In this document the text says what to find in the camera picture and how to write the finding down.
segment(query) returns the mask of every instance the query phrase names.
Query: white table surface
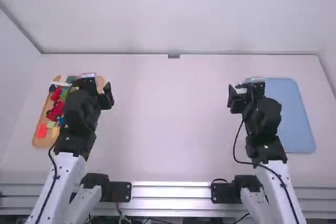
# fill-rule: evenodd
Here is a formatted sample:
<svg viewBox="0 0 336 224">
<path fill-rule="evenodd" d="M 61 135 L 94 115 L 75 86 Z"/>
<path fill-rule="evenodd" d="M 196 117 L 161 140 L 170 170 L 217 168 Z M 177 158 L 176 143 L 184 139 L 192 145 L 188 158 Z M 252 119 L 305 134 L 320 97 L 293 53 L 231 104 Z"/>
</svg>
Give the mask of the white table surface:
<svg viewBox="0 0 336 224">
<path fill-rule="evenodd" d="M 40 60 L 0 164 L 1 183 L 43 183 L 51 163 L 32 146 L 50 80 L 95 71 L 110 81 L 115 106 L 102 111 L 88 171 L 111 180 L 209 181 L 253 174 L 236 164 L 240 115 L 226 107 L 228 85 L 247 77 L 297 81 L 317 144 L 314 154 L 288 154 L 294 186 L 336 187 L 336 102 L 316 56 L 53 55 Z M 237 156 L 245 154 L 245 132 Z"/>
</svg>

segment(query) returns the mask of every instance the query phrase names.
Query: metal bracket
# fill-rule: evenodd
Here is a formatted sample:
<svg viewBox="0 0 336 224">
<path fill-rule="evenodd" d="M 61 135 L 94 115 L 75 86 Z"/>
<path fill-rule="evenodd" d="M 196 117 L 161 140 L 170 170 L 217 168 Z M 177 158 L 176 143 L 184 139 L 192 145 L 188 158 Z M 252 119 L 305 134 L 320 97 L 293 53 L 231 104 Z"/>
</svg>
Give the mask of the metal bracket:
<svg viewBox="0 0 336 224">
<path fill-rule="evenodd" d="M 235 197 L 235 188 L 228 183 L 211 184 L 211 201 L 214 204 L 241 204 L 242 201 Z"/>
<path fill-rule="evenodd" d="M 130 182 L 109 182 L 108 193 L 104 201 L 130 202 L 132 198 L 132 184 Z"/>
</svg>

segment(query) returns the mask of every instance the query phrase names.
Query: white wall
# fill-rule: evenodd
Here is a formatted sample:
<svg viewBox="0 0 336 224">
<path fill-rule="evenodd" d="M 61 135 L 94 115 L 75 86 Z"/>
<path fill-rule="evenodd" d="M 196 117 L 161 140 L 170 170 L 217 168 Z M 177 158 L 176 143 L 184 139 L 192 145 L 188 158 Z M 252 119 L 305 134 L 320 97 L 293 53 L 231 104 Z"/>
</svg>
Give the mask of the white wall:
<svg viewBox="0 0 336 224">
<path fill-rule="evenodd" d="M 25 101 L 39 57 L 36 48 L 0 10 L 0 157 Z"/>
<path fill-rule="evenodd" d="M 318 51 L 336 87 L 335 0 L 1 0 L 51 52 Z"/>
</svg>

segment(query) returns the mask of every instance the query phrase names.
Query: black cable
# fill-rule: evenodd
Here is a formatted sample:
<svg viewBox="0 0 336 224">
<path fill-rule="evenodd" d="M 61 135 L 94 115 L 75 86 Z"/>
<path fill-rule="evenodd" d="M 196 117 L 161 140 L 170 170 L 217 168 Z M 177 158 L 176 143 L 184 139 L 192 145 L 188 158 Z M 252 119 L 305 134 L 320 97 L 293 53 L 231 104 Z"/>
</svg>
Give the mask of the black cable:
<svg viewBox="0 0 336 224">
<path fill-rule="evenodd" d="M 150 219 L 151 219 L 151 217 L 149 216 L 143 224 L 146 224 Z"/>
<path fill-rule="evenodd" d="M 215 178 L 212 182 L 211 182 L 211 185 L 216 182 L 216 181 L 223 181 L 223 182 L 226 182 L 229 184 L 229 182 L 226 180 L 226 179 L 223 179 L 223 178 Z"/>
<path fill-rule="evenodd" d="M 242 216 L 240 219 L 236 220 L 235 222 L 233 222 L 232 224 L 237 224 L 238 222 L 240 222 L 241 220 L 243 220 L 245 217 L 249 216 L 250 213 L 248 212 L 247 214 L 245 214 L 244 216 Z"/>
<path fill-rule="evenodd" d="M 237 131 L 237 134 L 236 134 L 235 141 L 234 141 L 234 143 L 233 143 L 233 159 L 234 159 L 237 163 L 239 163 L 239 164 L 243 164 L 243 165 L 253 165 L 251 162 L 242 162 L 242 161 L 237 160 L 237 158 L 236 158 L 236 152 L 235 152 L 235 149 L 236 149 L 236 143 L 237 143 L 238 135 L 239 135 L 239 133 L 240 133 L 240 129 L 242 128 L 241 126 L 243 125 L 243 123 L 244 123 L 244 120 L 242 120 L 241 123 L 240 123 L 240 126 L 239 126 L 238 131 Z M 298 216 L 297 216 L 297 214 L 296 214 L 296 212 L 295 212 L 294 206 L 293 206 L 293 202 L 292 202 L 292 200 L 290 199 L 289 192 L 288 192 L 288 190 L 287 190 L 286 184 L 284 183 L 284 181 L 282 180 L 282 178 L 280 177 L 280 175 L 277 174 L 277 173 L 276 173 L 274 170 L 272 170 L 271 168 L 268 168 L 267 166 L 260 165 L 260 164 L 257 164 L 257 166 L 262 167 L 262 168 L 264 168 L 264 169 L 270 171 L 271 173 L 273 173 L 273 174 L 280 180 L 280 182 L 281 182 L 281 186 L 282 186 L 282 188 L 285 190 L 285 193 L 286 193 L 286 196 L 287 196 L 287 199 L 288 199 L 290 208 L 291 208 L 291 210 L 292 210 L 292 212 L 293 212 L 295 221 L 296 221 L 297 224 L 300 224 L 300 222 L 299 222 L 299 218 L 298 218 Z"/>
<path fill-rule="evenodd" d="M 58 177 L 57 177 L 57 166 L 56 166 L 56 163 L 55 163 L 55 161 L 54 161 L 54 159 L 53 159 L 53 157 L 52 157 L 52 155 L 51 155 L 51 150 L 55 147 L 55 144 L 56 144 L 56 141 L 53 143 L 53 145 L 50 147 L 50 149 L 49 149 L 49 151 L 48 151 L 49 159 L 51 160 L 52 165 L 54 166 L 54 178 L 53 178 L 53 181 L 52 181 L 52 183 L 51 183 L 51 187 L 50 187 L 50 189 L 49 189 L 49 192 L 48 192 L 48 194 L 47 194 L 47 197 L 46 197 L 46 199 L 44 200 L 43 205 L 42 205 L 42 207 L 41 207 L 40 213 L 38 214 L 38 217 L 37 217 L 37 219 L 36 219 L 36 221 L 35 221 L 35 224 L 38 224 L 38 223 L 39 223 L 39 221 L 40 221 L 40 219 L 41 219 L 41 216 L 42 216 L 42 214 L 43 214 L 43 211 L 44 211 L 44 209 L 45 209 L 45 207 L 46 207 L 46 205 L 47 205 L 48 199 L 49 199 L 49 197 L 50 197 L 50 195 L 51 195 L 51 192 L 52 192 L 52 190 L 53 190 L 53 188 L 54 188 L 54 186 L 55 186 L 56 180 L 58 179 Z"/>
<path fill-rule="evenodd" d="M 84 224 L 90 224 L 91 223 L 91 214 L 89 214 L 89 221 L 87 221 L 87 222 L 84 222 Z"/>
</svg>

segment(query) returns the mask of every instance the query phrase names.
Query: red toy car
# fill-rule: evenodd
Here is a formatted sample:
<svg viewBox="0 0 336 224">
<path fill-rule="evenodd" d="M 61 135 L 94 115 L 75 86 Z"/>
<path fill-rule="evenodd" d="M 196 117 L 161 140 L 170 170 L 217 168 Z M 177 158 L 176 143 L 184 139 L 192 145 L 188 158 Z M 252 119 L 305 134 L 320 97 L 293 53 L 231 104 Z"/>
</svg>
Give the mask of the red toy car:
<svg viewBox="0 0 336 224">
<path fill-rule="evenodd" d="M 57 88 L 54 91 L 54 93 L 51 95 L 50 99 L 52 99 L 54 102 L 57 102 L 61 93 L 62 93 L 62 89 Z"/>
<path fill-rule="evenodd" d="M 54 102 L 54 107 L 51 110 L 47 111 L 47 118 L 54 122 L 57 122 L 61 118 L 64 106 L 64 102 Z"/>
</svg>

